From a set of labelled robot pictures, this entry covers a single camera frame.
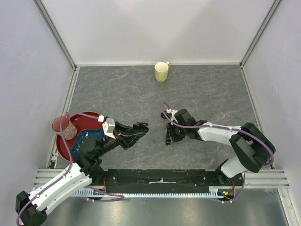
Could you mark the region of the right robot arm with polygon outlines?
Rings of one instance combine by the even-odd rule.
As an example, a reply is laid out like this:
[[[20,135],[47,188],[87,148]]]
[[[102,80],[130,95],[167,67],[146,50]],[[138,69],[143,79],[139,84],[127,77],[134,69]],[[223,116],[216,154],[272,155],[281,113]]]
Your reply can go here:
[[[224,161],[215,174],[216,182],[220,185],[227,185],[234,176],[246,171],[257,173],[274,161],[274,145],[252,123],[232,127],[196,121],[186,109],[177,111],[169,108],[161,113],[161,117],[168,120],[166,145],[189,137],[233,148],[236,156]]]

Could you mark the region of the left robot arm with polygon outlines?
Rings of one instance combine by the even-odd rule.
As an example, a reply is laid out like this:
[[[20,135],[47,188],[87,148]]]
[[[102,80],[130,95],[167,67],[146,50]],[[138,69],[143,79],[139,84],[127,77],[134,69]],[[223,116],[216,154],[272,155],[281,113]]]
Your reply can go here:
[[[121,146],[127,150],[149,131],[148,124],[138,122],[125,126],[111,118],[98,129],[84,129],[72,146],[78,155],[60,174],[40,188],[16,196],[16,224],[40,226],[47,216],[76,191],[99,185],[104,178],[100,156]]]

